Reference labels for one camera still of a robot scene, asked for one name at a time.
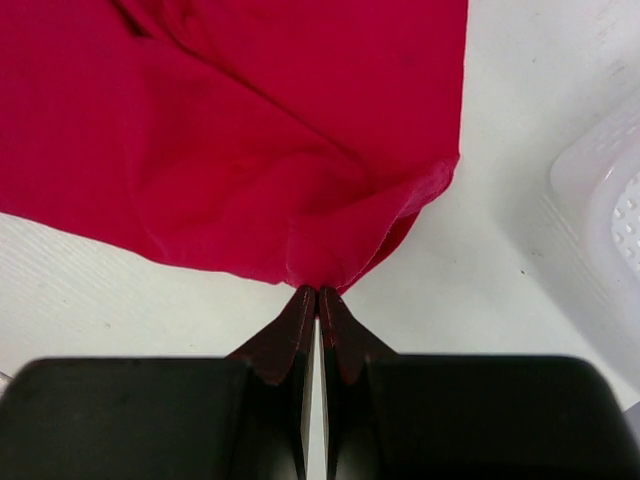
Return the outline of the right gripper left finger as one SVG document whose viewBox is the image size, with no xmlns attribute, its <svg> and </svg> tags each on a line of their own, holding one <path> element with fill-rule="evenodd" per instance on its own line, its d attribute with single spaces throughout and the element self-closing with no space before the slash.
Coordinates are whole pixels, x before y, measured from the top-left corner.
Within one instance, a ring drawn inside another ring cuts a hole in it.
<svg viewBox="0 0 640 480">
<path fill-rule="evenodd" d="M 225 357 L 42 358 L 1 399 L 5 479 L 303 479 L 316 292 Z"/>
</svg>

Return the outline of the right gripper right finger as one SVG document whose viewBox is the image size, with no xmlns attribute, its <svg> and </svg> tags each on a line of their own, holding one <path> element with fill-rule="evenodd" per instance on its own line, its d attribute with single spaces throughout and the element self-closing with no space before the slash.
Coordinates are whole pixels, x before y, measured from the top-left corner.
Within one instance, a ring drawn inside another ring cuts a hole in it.
<svg viewBox="0 0 640 480">
<path fill-rule="evenodd" d="M 569 356 L 400 354 L 321 290 L 331 479 L 635 479 L 604 377 Z"/>
</svg>

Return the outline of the red t-shirt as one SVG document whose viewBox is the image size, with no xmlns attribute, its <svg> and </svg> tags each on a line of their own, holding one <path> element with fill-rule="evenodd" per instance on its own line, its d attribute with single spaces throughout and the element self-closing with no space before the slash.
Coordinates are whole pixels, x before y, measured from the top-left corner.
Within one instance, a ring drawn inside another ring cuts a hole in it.
<svg viewBox="0 0 640 480">
<path fill-rule="evenodd" d="M 459 159 L 464 1 L 5 1 L 1 209 L 348 289 Z"/>
</svg>

